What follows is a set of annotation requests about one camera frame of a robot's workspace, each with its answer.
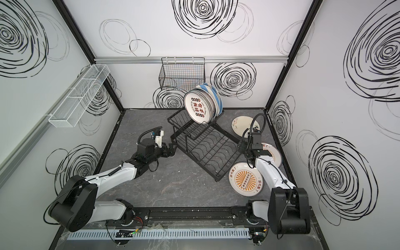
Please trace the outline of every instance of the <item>white wall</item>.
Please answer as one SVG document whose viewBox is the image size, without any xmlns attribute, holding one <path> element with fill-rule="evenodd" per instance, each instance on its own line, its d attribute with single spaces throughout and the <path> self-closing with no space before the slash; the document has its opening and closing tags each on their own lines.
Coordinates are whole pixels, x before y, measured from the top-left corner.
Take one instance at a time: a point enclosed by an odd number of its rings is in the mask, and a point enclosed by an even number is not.
<svg viewBox="0 0 400 250">
<path fill-rule="evenodd" d="M 5 15 L 14 19 L 15 31 L 21 31 L 21 39 L 24 42 L 28 37 L 35 38 L 34 41 L 41 42 L 33 44 L 33 52 L 30 52 L 31 44 L 18 43 L 13 37 L 14 43 L 6 45 L 0 41 L 2 49 L 9 49 L 9 52 L 0 50 L 1 67 L 10 67 L 7 60 L 22 60 L 21 66 L 15 69 L 0 70 L 0 162 L 18 145 L 32 127 L 46 114 L 49 108 L 60 98 L 62 93 L 72 84 L 76 75 L 82 67 L 88 65 L 88 60 L 82 53 L 67 25 L 62 21 L 56 7 L 50 0 L 27 1 L 18 0 L 21 7 L 27 10 L 32 23 L 36 24 L 38 34 L 35 34 L 35 27 L 19 26 L 22 20 L 27 17 L 12 12 L 9 6 L 2 6 Z M 28 49 L 17 52 L 13 46 L 28 45 Z"/>
<path fill-rule="evenodd" d="M 118 82 L 118 88 L 123 93 L 121 102 L 124 108 L 183 107 L 157 105 L 157 96 L 160 96 L 158 75 L 161 66 L 161 64 L 108 65 L 116 82 Z M 283 63 L 229 63 L 221 64 L 217 68 L 216 66 L 217 64 L 205 64 L 206 82 L 214 85 L 220 92 L 225 108 L 262 108 L 268 101 Z M 230 76 L 237 76 L 235 78 L 238 79 L 238 82 L 229 84 L 227 74 L 215 74 L 220 68 L 225 72 L 224 69 L 230 68 Z M 222 87 L 229 88 L 230 91 L 223 91 Z M 185 93 L 184 91 L 169 90 L 166 92 L 171 93 L 169 98 L 177 99 L 183 99 Z"/>
<path fill-rule="evenodd" d="M 173 57 L 288 55 L 312 0 L 216 0 L 214 7 L 207 4 L 210 1 L 193 1 L 199 6 L 187 8 L 188 12 L 179 8 L 179 3 L 185 2 L 190 1 L 65 1 L 96 57 Z M 197 28 L 189 28 L 189 23 Z M 304 48 L 305 62 L 307 55 Z M 215 66 L 207 64 L 205 75 L 206 81 L 210 82 L 211 77 L 211 83 L 217 87 L 211 75 Z M 161 64 L 109 67 L 118 72 L 114 77 L 118 78 L 125 108 L 165 108 L 151 104 L 153 94 L 160 87 Z M 237 64 L 236 68 L 236 73 L 240 74 L 249 67 Z M 244 79 L 239 86 L 225 85 L 238 94 L 223 96 L 224 107 L 266 105 L 282 64 L 257 63 L 254 68 L 257 71 L 255 83 Z"/>
<path fill-rule="evenodd" d="M 148 47 L 151 48 L 150 56 L 281 55 L 276 46 L 279 36 L 290 24 L 304 19 L 312 0 L 218 0 L 214 1 L 214 8 L 207 4 L 202 5 L 208 8 L 204 13 L 201 13 L 200 6 L 197 6 L 197 9 L 188 8 L 186 13 L 180 12 L 183 10 L 179 8 L 178 2 L 179 0 L 65 1 L 96 57 L 100 57 L 134 56 L 129 51 L 128 44 L 134 39 L 143 40 L 148 44 L 147 46 L 143 41 L 138 43 L 134 51 L 137 56 L 147 56 Z M 177 11 L 174 11 L 172 3 L 177 3 Z M 218 6 L 223 6 L 223 10 L 219 12 Z M 190 21 L 203 30 L 191 29 L 184 25 L 187 28 L 186 33 L 179 26 L 175 14 L 187 22 L 189 19 L 186 17 L 197 17 L 196 20 Z M 213 28 L 214 24 L 201 22 L 202 16 L 215 20 L 215 23 L 226 29 L 215 34 L 220 27 Z M 105 28 L 101 25 L 104 20 L 111 19 L 123 22 L 110 22 Z M 236 42 L 226 43 L 219 38 Z"/>
<path fill-rule="evenodd" d="M 14 17 L 13 20 L 19 23 L 11 9 L 6 7 L 6 2 L 1 3 L 4 3 L 1 7 L 2 13 L 7 13 L 11 19 Z M 60 98 L 82 67 L 88 64 L 51 0 L 14 2 L 17 3 L 28 13 L 28 16 L 20 16 L 20 19 L 33 18 L 32 23 L 37 23 L 37 28 L 43 26 L 45 31 L 42 31 L 42 35 L 46 33 L 44 37 L 48 39 L 49 50 L 46 62 L 36 64 L 39 62 L 38 58 L 45 58 L 44 55 L 37 54 L 37 48 L 32 57 L 36 56 L 36 61 L 29 62 L 29 52 L 19 54 L 13 51 L 13 54 L 5 54 L 3 49 L 9 47 L 2 40 L 3 37 L 0 39 L 0 161 Z M 36 12 L 38 19 L 35 19 L 33 12 Z M 58 32 L 53 29 L 52 24 L 59 27 Z M 20 31 L 28 30 L 18 25 L 15 27 Z M 2 30 L 0 36 L 7 35 L 9 38 L 9 34 Z M 5 69 L 4 59 L 22 60 L 26 64 Z M 14 76 L 26 78 L 11 78 L 12 73 L 18 71 L 19 74 Z M 56 198 L 56 191 L 60 191 L 69 177 L 93 173 L 120 115 L 104 88 L 96 95 L 90 107 L 75 128 L 51 126 L 0 189 L 0 219 L 3 225 L 0 227 L 1 249 L 49 248 L 59 226 L 43 222 L 42 216 L 46 207 Z M 71 170 L 71 173 L 66 175 L 67 171 L 62 171 L 64 169 Z M 54 222 L 49 216 L 46 217 L 48 221 Z"/>
<path fill-rule="evenodd" d="M 400 1 L 383 2 L 325 0 L 270 110 L 331 250 L 398 248 Z"/>
</svg>

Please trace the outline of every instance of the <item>marble floor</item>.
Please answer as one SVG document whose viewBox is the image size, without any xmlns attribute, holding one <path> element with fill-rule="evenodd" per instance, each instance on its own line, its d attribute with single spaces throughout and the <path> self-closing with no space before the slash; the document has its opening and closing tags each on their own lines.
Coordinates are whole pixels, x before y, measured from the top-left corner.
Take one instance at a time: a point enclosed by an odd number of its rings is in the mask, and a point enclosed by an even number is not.
<svg viewBox="0 0 400 250">
<path fill-rule="evenodd" d="M 167 118 L 176 110 L 127 110 L 101 172 L 118 166 L 121 160 L 129 159 L 136 152 L 139 135 L 156 126 L 164 130 L 163 142 L 169 143 L 173 134 Z M 225 110 L 217 123 L 224 130 L 237 136 L 231 127 L 237 116 L 254 117 L 262 110 Z M 262 118 L 257 119 L 262 126 Z M 262 141 L 275 145 L 268 128 L 262 134 Z M 244 161 L 241 155 L 237 161 Z M 194 206 L 244 206 L 249 197 L 237 194 L 229 184 L 228 175 L 216 182 L 193 160 L 177 149 L 175 156 L 160 158 L 155 172 L 147 171 L 141 177 L 122 183 L 104 194 L 98 200 L 124 199 L 135 207 L 194 207 Z M 263 190 L 250 199 L 270 199 L 270 190 L 264 184 Z"/>
</svg>

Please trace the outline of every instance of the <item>black metal dish rack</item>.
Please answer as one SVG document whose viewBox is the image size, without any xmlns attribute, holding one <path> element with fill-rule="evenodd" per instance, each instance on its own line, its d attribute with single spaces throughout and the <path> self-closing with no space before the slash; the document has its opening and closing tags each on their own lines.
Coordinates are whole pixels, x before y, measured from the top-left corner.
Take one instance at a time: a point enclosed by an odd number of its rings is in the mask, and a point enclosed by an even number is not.
<svg viewBox="0 0 400 250">
<path fill-rule="evenodd" d="M 182 108 L 167 119 L 174 128 L 171 141 L 215 181 L 220 181 L 240 156 L 236 151 L 239 139 L 216 123 L 220 116 L 208 124 L 197 124 Z"/>
</svg>

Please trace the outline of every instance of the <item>plate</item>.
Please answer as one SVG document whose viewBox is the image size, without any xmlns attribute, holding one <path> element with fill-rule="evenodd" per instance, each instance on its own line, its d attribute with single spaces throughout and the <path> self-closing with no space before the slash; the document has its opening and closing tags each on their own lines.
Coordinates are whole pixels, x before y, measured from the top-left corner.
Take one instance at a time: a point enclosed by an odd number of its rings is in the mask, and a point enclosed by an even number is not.
<svg viewBox="0 0 400 250">
<path fill-rule="evenodd" d="M 218 90 L 214 87 L 214 86 L 212 86 L 211 84 L 209 84 L 209 83 L 203 83 L 204 85 L 207 85 L 208 87 L 210 87 L 210 88 L 212 88 L 212 90 L 217 94 L 217 96 L 218 96 L 218 99 L 220 100 L 220 103 L 221 103 L 221 110 L 220 110 L 220 113 L 218 114 L 218 115 L 220 115 L 221 113 L 222 113 L 222 109 L 223 109 L 223 107 L 224 107 L 224 105 L 222 104 L 222 98 L 221 98 L 221 96 L 220 96 L 220 93 L 218 92 Z"/>
<path fill-rule="evenodd" d="M 210 122 L 212 114 L 202 96 L 189 91 L 185 94 L 184 100 L 186 111 L 195 122 L 199 124 Z"/>
<path fill-rule="evenodd" d="M 261 173 L 256 168 L 249 168 L 247 162 L 238 162 L 232 166 L 229 170 L 229 183 L 238 194 L 247 197 L 258 194 L 264 185 Z"/>
<path fill-rule="evenodd" d="M 207 85 L 201 84 L 201 85 L 196 86 L 196 88 L 198 88 L 198 87 L 200 87 L 202 90 L 204 90 L 205 92 L 208 93 L 208 95 L 211 97 L 212 101 L 214 102 L 214 104 L 216 106 L 216 112 L 219 115 L 222 106 L 221 106 L 221 103 L 220 103 L 220 100 L 219 100 L 217 94 L 212 90 L 212 88 L 210 88 Z"/>
<path fill-rule="evenodd" d="M 242 137 L 243 132 L 247 129 L 250 128 L 251 122 L 253 121 L 253 118 L 249 116 L 238 116 L 232 121 L 232 129 L 233 131 L 238 134 L 240 137 Z M 257 121 L 254 122 L 254 127 L 257 126 L 258 129 L 260 129 L 260 125 L 258 124 Z"/>
<path fill-rule="evenodd" d="M 271 144 L 268 144 L 266 142 L 262 142 L 261 144 L 262 144 L 263 150 L 268 150 L 271 153 L 272 158 L 273 158 L 273 160 L 272 160 L 273 164 L 277 168 L 279 168 L 280 165 L 282 164 L 282 156 L 280 155 L 280 152 Z"/>
<path fill-rule="evenodd" d="M 205 92 L 203 89 L 201 88 L 194 88 L 191 91 L 199 94 L 200 96 L 202 96 L 204 98 L 204 101 L 206 102 L 206 104 L 208 104 L 208 107 L 210 108 L 210 110 L 212 111 L 212 115 L 211 115 L 211 119 L 213 119 L 216 116 L 216 107 L 214 102 L 212 101 L 211 97 L 208 95 L 207 92 Z"/>
</svg>

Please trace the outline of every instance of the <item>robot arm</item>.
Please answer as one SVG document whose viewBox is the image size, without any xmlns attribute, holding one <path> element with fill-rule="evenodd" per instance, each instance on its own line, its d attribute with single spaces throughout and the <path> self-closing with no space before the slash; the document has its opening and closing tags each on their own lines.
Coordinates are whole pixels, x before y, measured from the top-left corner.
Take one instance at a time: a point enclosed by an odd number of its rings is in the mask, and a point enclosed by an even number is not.
<svg viewBox="0 0 400 250">
<path fill-rule="evenodd" d="M 141 134 L 138 151 L 118 167 L 92 176 L 71 177 L 50 206 L 48 214 L 70 232 L 81 229 L 89 222 L 119 220 L 123 225 L 132 223 L 134 211 L 131 204 L 122 199 L 97 202 L 96 198 L 123 182 L 141 176 L 149 169 L 149 164 L 158 164 L 158 158 L 174 156 L 176 146 L 170 143 L 167 147 L 162 142 L 164 131 L 161 128 Z M 151 138 L 140 141 L 149 132 L 153 132 Z"/>
<path fill-rule="evenodd" d="M 264 117 L 264 126 L 261 131 L 253 129 L 254 121 L 258 116 Z M 248 133 L 248 141 L 245 142 L 243 136 L 238 144 L 238 151 L 257 168 L 271 189 L 270 202 L 249 201 L 248 220 L 258 222 L 261 218 L 267 221 L 275 234 L 308 234 L 311 227 L 307 192 L 290 182 L 280 171 L 279 166 L 274 165 L 271 153 L 263 149 L 261 133 L 265 123 L 264 114 L 256 115 Z"/>
</svg>

